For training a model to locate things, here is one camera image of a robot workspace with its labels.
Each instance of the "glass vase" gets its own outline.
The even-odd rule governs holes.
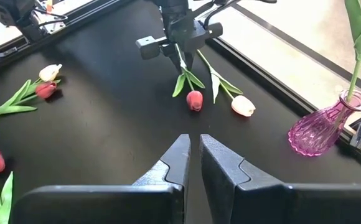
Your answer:
[[[304,156],[320,156],[328,151],[340,136],[348,117],[361,111],[361,91],[355,90],[350,102],[344,90],[334,106],[301,118],[288,131],[291,147]]]

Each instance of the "black table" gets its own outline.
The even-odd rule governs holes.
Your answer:
[[[159,18],[152,4],[132,2],[0,69],[1,105],[46,65],[63,64],[62,98],[0,118],[7,160],[0,182],[14,170],[14,200],[43,185],[131,184],[182,133],[192,141],[187,223],[211,220],[200,171],[202,133],[284,182],[361,183],[361,165],[339,148],[317,158],[293,152],[286,133],[299,117],[210,47],[203,53],[254,102],[255,114],[235,114],[223,92],[213,105],[210,75],[198,58],[193,72],[207,86],[202,111],[187,108],[187,87],[172,98],[178,74],[171,61],[142,60],[134,44],[163,35]]]

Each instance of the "pink glass vase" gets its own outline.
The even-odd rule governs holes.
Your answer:
[[[320,156],[335,144],[348,117],[361,111],[361,91],[354,91],[349,103],[347,94],[347,90],[343,91],[334,106],[313,112],[294,124],[288,131],[288,141],[295,151],[304,156]]]

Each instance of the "black tabletop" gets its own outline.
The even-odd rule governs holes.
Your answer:
[[[0,117],[3,182],[14,170],[14,200],[52,184],[131,184],[182,133],[190,134],[187,223],[210,223],[200,171],[199,135],[210,134],[285,182],[361,183],[361,165],[334,148],[317,158],[294,153],[286,133],[299,118],[209,47],[203,53],[256,106],[242,118],[222,92],[212,103],[210,75],[198,58],[193,72],[205,83],[200,113],[172,91],[177,71],[168,58],[142,60],[135,40],[163,36],[158,9],[136,1],[91,22],[0,70],[0,105],[40,69],[63,64],[63,97],[35,102],[38,110]]]

